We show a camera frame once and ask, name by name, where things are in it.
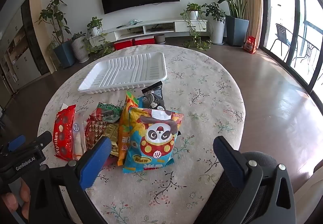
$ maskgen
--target wooden floor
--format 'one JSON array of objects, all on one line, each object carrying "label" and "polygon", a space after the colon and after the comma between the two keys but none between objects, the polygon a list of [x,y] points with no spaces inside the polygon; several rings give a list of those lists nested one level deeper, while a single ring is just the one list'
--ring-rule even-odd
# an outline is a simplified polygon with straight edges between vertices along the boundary
[{"label": "wooden floor", "polygon": [[[167,38],[182,46],[185,38]],[[286,165],[296,191],[323,159],[323,116],[301,86],[264,52],[213,45],[204,52],[221,63],[240,87],[246,108],[240,151],[261,151]],[[3,116],[2,142],[37,137],[47,103],[70,76],[90,63],[59,70],[20,90]]]}]

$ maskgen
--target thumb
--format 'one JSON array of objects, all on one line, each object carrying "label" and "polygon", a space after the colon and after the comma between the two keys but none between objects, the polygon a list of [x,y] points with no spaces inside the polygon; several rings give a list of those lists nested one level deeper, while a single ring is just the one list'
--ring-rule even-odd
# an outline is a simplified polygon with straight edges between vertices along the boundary
[{"label": "thumb", "polygon": [[10,212],[14,212],[18,208],[18,202],[16,197],[12,193],[7,193],[2,195],[1,198],[3,199],[5,205],[10,210]]}]

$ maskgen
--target blue-gray planter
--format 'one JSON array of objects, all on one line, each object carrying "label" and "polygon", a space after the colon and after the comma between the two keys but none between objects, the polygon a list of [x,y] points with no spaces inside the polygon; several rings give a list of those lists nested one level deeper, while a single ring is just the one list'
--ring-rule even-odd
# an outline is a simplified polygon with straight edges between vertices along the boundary
[{"label": "blue-gray planter", "polygon": [[71,48],[71,41],[54,48],[54,52],[64,68],[70,67],[75,63],[75,56]]},{"label": "blue-gray planter", "polygon": [[227,43],[231,46],[243,46],[247,34],[249,20],[226,16]]}]

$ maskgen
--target blue gripper pad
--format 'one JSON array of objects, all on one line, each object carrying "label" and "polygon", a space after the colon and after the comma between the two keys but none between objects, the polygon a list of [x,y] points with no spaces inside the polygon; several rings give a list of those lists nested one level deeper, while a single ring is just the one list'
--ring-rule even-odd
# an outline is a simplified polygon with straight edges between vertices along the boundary
[{"label": "blue gripper pad", "polygon": [[11,141],[8,145],[8,151],[12,152],[19,148],[23,143],[25,143],[26,138],[24,135],[20,135],[19,137],[15,138]]},{"label": "blue gripper pad", "polygon": [[244,171],[239,162],[236,160],[235,151],[224,137],[216,137],[213,141],[214,154],[220,161],[224,172],[227,174],[231,184],[235,188],[243,189],[244,187]]},{"label": "blue gripper pad", "polygon": [[80,171],[80,185],[83,190],[91,187],[111,152],[111,140],[105,136],[94,146],[94,153]]}]

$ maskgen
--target beige striped curtain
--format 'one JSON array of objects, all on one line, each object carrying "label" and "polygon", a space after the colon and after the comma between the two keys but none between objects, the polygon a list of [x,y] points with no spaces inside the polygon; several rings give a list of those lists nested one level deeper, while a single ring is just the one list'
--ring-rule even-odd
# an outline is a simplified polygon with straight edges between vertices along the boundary
[{"label": "beige striped curtain", "polygon": [[263,0],[246,0],[246,1],[248,3],[245,10],[244,19],[249,20],[247,37],[250,35],[255,37],[256,48],[258,48],[262,19],[263,19]]}]

